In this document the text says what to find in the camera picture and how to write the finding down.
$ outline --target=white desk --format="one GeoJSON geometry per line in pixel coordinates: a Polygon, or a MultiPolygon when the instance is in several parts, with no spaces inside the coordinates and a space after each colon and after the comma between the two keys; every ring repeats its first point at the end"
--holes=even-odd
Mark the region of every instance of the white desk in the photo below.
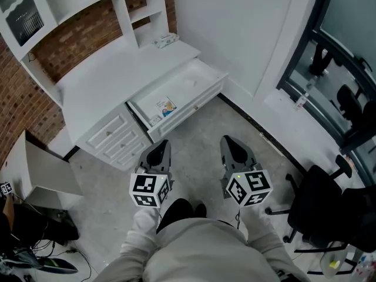
{"type": "Polygon", "coordinates": [[[26,141],[25,132],[6,158],[0,181],[10,182],[34,206],[68,210],[82,197],[69,163],[26,141]]]}

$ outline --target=open drawer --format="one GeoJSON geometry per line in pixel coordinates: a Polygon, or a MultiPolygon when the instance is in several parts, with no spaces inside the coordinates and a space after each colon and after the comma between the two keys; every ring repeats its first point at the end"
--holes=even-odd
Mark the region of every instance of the open drawer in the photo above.
{"type": "Polygon", "coordinates": [[[220,93],[226,76],[195,58],[156,80],[127,103],[157,142],[220,93]],[[166,117],[157,107],[163,100],[176,106],[166,117]],[[156,116],[160,121],[152,124],[156,116]]]}

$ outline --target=white sleeve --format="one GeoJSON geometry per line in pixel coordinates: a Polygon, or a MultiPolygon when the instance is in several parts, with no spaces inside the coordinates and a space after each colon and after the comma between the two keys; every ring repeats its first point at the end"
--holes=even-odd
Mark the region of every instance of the white sleeve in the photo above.
{"type": "Polygon", "coordinates": [[[139,210],[133,220],[132,229],[122,244],[120,257],[111,262],[94,282],[126,282],[141,279],[149,254],[156,249],[156,229],[159,209],[139,210]]]}
{"type": "Polygon", "coordinates": [[[287,254],[268,217],[257,208],[247,208],[241,210],[241,219],[248,230],[248,245],[264,255],[281,281],[296,281],[292,277],[300,282],[310,281],[287,254]]]}

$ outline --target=red brick wall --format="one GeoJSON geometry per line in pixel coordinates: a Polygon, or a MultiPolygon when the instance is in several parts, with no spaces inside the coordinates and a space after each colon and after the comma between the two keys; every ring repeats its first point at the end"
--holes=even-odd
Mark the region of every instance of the red brick wall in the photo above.
{"type": "Polygon", "coordinates": [[[167,20],[169,21],[170,32],[177,33],[175,0],[164,0],[166,3],[167,20]]]}
{"type": "MultiPolygon", "coordinates": [[[[126,1],[129,9],[142,7],[145,2],[126,1]]],[[[176,32],[174,0],[166,0],[166,8],[170,31],[176,32]]],[[[33,53],[35,61],[56,83],[91,53],[119,36],[121,30],[111,0],[102,0],[57,27],[33,53]]],[[[23,130],[47,145],[65,125],[59,107],[26,73],[1,36],[0,125],[0,166],[23,130]]]]}
{"type": "Polygon", "coordinates": [[[24,130],[49,143],[64,127],[60,108],[40,89],[0,36],[0,166],[24,130]]]}

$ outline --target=white drawer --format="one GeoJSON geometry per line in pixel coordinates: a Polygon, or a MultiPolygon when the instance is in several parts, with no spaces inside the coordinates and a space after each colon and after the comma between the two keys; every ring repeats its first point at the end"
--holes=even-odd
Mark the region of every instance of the white drawer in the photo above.
{"type": "Polygon", "coordinates": [[[106,145],[96,157],[106,163],[112,163],[119,155],[130,150],[144,135],[142,129],[135,122],[106,145]]]}
{"type": "Polygon", "coordinates": [[[114,108],[109,114],[98,121],[81,139],[78,146],[96,155],[109,142],[135,123],[132,115],[124,104],[114,108]]]}
{"type": "Polygon", "coordinates": [[[189,116],[194,114],[195,111],[204,106],[207,102],[217,96],[223,88],[223,82],[218,82],[212,88],[208,89],[205,93],[200,95],[192,103],[187,105],[185,108],[181,109],[174,116],[168,118],[164,124],[158,126],[157,128],[150,129],[148,134],[153,139],[154,142],[159,141],[161,138],[166,136],[189,116]]]}
{"type": "Polygon", "coordinates": [[[120,169],[128,170],[131,168],[140,158],[141,153],[151,145],[149,139],[144,136],[139,142],[134,144],[129,150],[123,152],[111,165],[120,169]]]}
{"type": "Polygon", "coordinates": [[[157,142],[220,93],[226,76],[227,74],[202,61],[193,59],[147,87],[127,103],[148,128],[153,141],[157,142]],[[177,108],[163,118],[156,103],[166,97],[177,108]],[[155,115],[162,119],[151,126],[150,120],[155,115]]]}

